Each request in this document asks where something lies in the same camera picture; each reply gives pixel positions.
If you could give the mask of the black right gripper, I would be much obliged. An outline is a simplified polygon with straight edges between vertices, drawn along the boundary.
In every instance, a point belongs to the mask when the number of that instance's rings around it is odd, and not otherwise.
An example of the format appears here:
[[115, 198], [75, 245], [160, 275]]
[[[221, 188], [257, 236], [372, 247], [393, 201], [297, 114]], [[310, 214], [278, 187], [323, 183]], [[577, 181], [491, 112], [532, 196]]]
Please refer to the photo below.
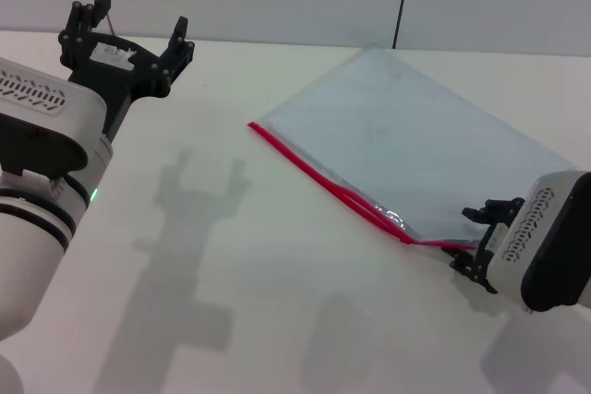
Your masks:
[[464, 208], [462, 215], [473, 223], [490, 225], [479, 242], [477, 250], [444, 247], [442, 251], [452, 258], [450, 267], [469, 280], [484, 287], [488, 293], [498, 291], [488, 281], [488, 265], [493, 258], [497, 243], [504, 235], [504, 225], [513, 224], [525, 203], [523, 198], [513, 200], [488, 199], [480, 209]]

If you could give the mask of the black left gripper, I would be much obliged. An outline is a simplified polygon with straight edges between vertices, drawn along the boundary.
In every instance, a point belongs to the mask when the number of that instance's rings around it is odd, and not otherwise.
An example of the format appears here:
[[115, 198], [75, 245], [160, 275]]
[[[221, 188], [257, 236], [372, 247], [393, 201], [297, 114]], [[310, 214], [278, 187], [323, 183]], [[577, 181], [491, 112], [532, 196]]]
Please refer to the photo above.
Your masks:
[[[195, 43], [186, 40], [188, 19], [183, 16], [178, 18], [161, 55], [132, 41], [93, 32], [108, 16], [111, 1], [94, 0], [86, 5], [74, 2], [66, 26], [58, 35], [62, 46], [60, 62], [71, 70], [68, 80], [98, 93], [105, 101], [103, 133], [108, 139], [115, 137], [134, 101], [168, 96], [170, 83], [192, 62], [195, 51]], [[132, 51], [132, 68], [92, 60], [91, 53], [100, 43]]]

